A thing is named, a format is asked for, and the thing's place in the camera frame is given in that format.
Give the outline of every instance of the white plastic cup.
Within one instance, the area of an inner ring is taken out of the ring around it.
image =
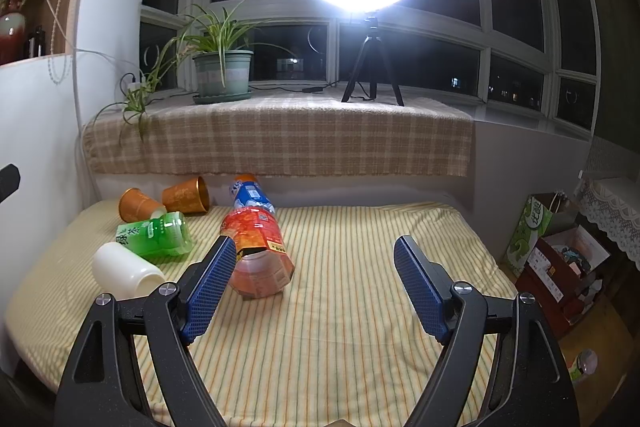
[[[146,297],[166,282],[162,270],[119,243],[106,243],[94,254],[95,282],[117,300]]]

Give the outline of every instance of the potted plant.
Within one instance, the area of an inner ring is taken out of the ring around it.
[[[193,7],[199,14],[186,15],[188,23],[165,44],[144,81],[139,86],[133,84],[134,89],[126,92],[123,90],[125,101],[103,107],[95,116],[94,123],[107,108],[122,105],[123,120],[127,124],[137,124],[140,138],[143,139],[143,118],[151,95],[162,78],[188,58],[194,60],[198,73],[198,95],[194,96],[196,103],[231,102],[249,98],[249,71],[254,52],[248,47],[260,44],[280,48],[291,55],[293,53],[276,44],[249,42],[248,33],[257,25],[238,22],[232,18],[244,1],[241,0],[231,12],[223,8],[223,17],[194,4]],[[203,34],[192,34],[194,28]],[[167,58],[172,46],[176,46],[175,56]]]

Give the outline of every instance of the tripod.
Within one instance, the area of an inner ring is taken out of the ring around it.
[[[378,29],[378,19],[376,16],[371,15],[366,19],[367,24],[369,25],[369,29],[367,31],[367,38],[364,39],[360,47],[360,51],[358,52],[358,58],[356,59],[356,64],[353,67],[353,72],[351,73],[351,78],[349,79],[349,83],[347,84],[346,89],[344,90],[344,95],[342,96],[343,102],[349,102],[351,95],[353,94],[353,89],[356,86],[356,82],[358,77],[360,76],[360,70],[362,69],[362,65],[364,64],[365,59],[367,58],[367,54],[372,48],[376,48],[382,57],[382,63],[386,70],[386,76],[389,79],[389,83],[391,83],[391,87],[394,89],[394,94],[396,96],[396,102],[398,105],[404,107],[404,102],[402,101],[402,93],[400,93],[400,87],[398,86],[398,81],[396,80],[396,76],[394,75],[393,69],[391,67],[391,61],[389,60],[389,56],[386,52],[386,48],[380,38],[380,32]],[[369,98],[371,100],[375,100],[378,94],[378,81],[370,80],[369,81]]]
[[[353,73],[351,73],[351,78],[349,79],[349,83],[347,84],[346,89],[344,90],[344,95],[342,96],[343,102],[349,102],[351,95],[353,94],[353,88],[356,86],[356,82],[358,77],[360,76],[360,70],[362,69],[362,65],[364,63],[369,50],[372,48],[378,49],[380,55],[382,56],[382,62],[385,66],[386,76],[391,83],[391,86],[394,88],[394,94],[396,95],[396,102],[398,105],[404,107],[404,102],[402,101],[402,94],[400,93],[400,87],[398,87],[398,81],[396,81],[396,76],[393,73],[393,69],[391,68],[391,61],[389,60],[389,56],[386,53],[386,49],[380,39],[380,32],[378,30],[378,18],[375,15],[369,15],[366,19],[367,25],[369,26],[369,30],[367,32],[367,38],[364,39],[360,47],[360,51],[358,52],[358,58],[356,59],[356,65],[353,67]],[[378,82],[376,80],[369,81],[369,98],[371,100],[375,100],[378,94]]]

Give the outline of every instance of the striped bed sheet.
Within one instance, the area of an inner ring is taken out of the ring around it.
[[[196,248],[156,264],[169,280],[199,261],[228,212],[188,217]],[[381,207],[281,208],[293,280],[276,296],[243,300],[227,287],[191,356],[231,427],[401,426],[433,370],[440,345],[422,331],[393,264],[393,244],[410,234],[453,280],[486,295],[516,291],[462,216],[439,203]],[[6,325],[23,359],[52,390],[100,288],[91,257],[113,240],[116,201],[85,210],[53,242],[14,294]],[[486,336],[460,423],[478,415],[495,337]],[[154,417],[170,424],[146,338],[136,339]]]

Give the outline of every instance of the orange paper cup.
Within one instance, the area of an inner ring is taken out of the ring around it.
[[[143,194],[139,188],[128,188],[120,197],[118,213],[125,223],[136,223],[166,214],[166,208]]]
[[[201,214],[209,212],[209,191],[201,176],[162,191],[167,212]]]

